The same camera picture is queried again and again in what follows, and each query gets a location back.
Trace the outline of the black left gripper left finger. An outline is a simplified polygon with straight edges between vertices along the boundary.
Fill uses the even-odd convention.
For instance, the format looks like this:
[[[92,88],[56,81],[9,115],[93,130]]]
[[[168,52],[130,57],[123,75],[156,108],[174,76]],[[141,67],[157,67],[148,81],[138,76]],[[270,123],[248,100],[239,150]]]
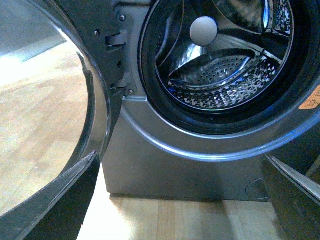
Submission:
[[[100,170],[93,151],[0,218],[2,240],[75,240]]]

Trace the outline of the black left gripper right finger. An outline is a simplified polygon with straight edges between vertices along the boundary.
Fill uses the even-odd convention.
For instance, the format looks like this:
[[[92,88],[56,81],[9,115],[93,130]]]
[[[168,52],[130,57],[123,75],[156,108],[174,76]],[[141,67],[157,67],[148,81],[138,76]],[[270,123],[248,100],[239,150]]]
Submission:
[[[272,205],[289,240],[320,238],[320,160],[306,174],[268,154],[262,164]]]

